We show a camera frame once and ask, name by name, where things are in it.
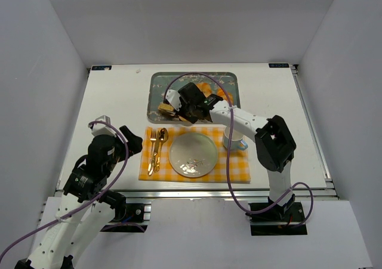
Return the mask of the brown bread slice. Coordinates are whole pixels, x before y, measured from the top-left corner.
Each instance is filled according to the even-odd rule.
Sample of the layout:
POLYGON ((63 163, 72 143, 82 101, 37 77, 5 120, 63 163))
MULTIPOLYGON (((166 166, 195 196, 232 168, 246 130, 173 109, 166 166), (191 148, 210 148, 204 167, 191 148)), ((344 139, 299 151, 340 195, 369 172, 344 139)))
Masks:
POLYGON ((161 103, 158 106, 158 112, 164 116, 170 116, 173 117, 176 115, 175 108, 173 108, 172 105, 166 104, 166 103, 161 103))

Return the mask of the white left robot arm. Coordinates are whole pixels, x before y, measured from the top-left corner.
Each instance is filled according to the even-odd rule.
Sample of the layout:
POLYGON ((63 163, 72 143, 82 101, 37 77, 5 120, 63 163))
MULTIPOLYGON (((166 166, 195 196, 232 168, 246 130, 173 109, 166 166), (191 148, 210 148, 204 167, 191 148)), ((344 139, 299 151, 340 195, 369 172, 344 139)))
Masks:
POLYGON ((16 268, 74 268, 84 249, 103 227, 121 222, 126 198, 107 181, 115 166, 142 151, 143 140, 126 126, 90 125, 93 140, 66 181, 54 221, 43 225, 38 247, 16 268))

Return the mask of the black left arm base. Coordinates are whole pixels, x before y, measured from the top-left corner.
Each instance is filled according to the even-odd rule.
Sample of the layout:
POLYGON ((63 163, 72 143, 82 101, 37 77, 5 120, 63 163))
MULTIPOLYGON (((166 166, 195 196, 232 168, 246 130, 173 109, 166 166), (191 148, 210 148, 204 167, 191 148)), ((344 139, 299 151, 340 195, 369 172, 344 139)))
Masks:
POLYGON ((143 202, 128 202, 123 194, 109 190, 99 200, 108 204, 113 212, 113 219, 109 221, 101 232, 113 233, 144 233, 148 225, 148 204, 143 202))

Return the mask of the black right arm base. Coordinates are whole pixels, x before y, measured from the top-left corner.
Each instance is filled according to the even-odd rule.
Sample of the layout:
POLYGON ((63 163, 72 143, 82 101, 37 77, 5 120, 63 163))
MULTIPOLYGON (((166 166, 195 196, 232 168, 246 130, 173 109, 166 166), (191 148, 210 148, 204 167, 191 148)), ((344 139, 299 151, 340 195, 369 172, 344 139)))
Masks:
POLYGON ((276 209, 249 215, 252 236, 305 236, 307 228, 305 224, 297 226, 305 219, 301 202, 295 202, 285 215, 281 215, 276 209))

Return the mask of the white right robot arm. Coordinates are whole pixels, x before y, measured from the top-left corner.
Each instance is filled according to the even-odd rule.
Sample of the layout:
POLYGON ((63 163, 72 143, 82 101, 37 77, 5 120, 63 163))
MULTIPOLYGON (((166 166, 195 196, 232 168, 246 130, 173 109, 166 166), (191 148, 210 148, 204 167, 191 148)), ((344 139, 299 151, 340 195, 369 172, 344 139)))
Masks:
POLYGON ((278 115, 263 118, 231 106, 222 97, 204 93, 189 82, 178 91, 169 90, 166 100, 185 120, 207 120, 233 129, 255 143, 257 159, 266 168, 269 179, 269 203, 285 213, 294 203, 291 188, 291 162, 297 145, 284 119, 278 115))

